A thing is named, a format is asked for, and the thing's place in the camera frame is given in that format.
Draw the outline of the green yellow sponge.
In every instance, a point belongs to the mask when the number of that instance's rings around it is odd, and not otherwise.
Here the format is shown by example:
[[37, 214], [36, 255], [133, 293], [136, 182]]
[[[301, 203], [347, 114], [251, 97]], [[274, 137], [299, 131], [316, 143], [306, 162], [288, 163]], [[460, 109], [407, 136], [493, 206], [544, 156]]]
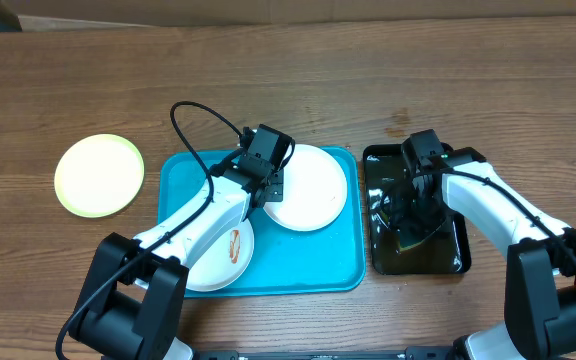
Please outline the green yellow sponge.
[[398, 238], [398, 252], [403, 253], [423, 244], [434, 235], [433, 232], [415, 233], [399, 229], [396, 232]]

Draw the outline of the white plate top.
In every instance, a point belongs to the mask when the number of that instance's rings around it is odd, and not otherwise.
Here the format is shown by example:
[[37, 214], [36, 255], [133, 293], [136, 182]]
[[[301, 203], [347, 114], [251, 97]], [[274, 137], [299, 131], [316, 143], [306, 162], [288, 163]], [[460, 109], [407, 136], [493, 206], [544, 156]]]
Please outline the white plate top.
[[283, 199], [264, 206], [277, 224], [293, 231], [314, 231], [341, 214], [348, 196], [347, 179], [328, 152], [297, 144], [283, 175]]

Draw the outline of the white plate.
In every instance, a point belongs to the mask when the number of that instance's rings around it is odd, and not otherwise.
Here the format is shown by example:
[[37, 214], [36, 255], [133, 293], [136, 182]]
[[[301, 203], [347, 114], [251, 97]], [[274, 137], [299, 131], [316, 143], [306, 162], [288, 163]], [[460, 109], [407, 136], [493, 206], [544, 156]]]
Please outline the white plate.
[[212, 292], [227, 287], [247, 269], [254, 252], [254, 232], [249, 220], [221, 235], [192, 266], [187, 289]]
[[348, 196], [347, 179], [328, 152], [297, 144], [283, 175], [283, 199], [264, 206], [277, 224], [293, 231], [314, 231], [341, 214]]

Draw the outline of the yellow-green rimmed plate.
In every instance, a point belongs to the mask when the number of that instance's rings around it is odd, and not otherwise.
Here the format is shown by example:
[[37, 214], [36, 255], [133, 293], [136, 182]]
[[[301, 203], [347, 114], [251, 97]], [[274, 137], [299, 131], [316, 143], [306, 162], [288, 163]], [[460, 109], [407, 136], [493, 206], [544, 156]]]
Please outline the yellow-green rimmed plate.
[[101, 218], [119, 212], [139, 193], [145, 167], [129, 140], [114, 134], [88, 136], [59, 160], [54, 189], [61, 205], [74, 215]]

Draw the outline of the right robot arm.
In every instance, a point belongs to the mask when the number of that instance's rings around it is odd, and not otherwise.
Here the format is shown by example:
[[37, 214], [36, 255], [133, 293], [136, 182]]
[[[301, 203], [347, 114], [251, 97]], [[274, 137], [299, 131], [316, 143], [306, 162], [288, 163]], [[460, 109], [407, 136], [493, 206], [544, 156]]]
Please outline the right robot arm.
[[506, 259], [503, 322], [456, 340], [453, 358], [558, 359], [576, 352], [576, 228], [532, 205], [480, 153], [410, 156], [380, 210], [391, 229], [421, 239], [461, 215]]

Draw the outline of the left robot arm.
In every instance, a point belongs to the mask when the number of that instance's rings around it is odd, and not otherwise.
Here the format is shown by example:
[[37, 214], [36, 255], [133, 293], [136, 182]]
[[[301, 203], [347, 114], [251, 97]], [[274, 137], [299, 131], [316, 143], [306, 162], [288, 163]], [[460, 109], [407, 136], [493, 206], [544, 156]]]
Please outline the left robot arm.
[[176, 335], [191, 267], [254, 209], [280, 201], [282, 190], [281, 171], [211, 171], [199, 192], [159, 225], [133, 239], [108, 235], [57, 337], [57, 357], [70, 336], [108, 359], [195, 358]]

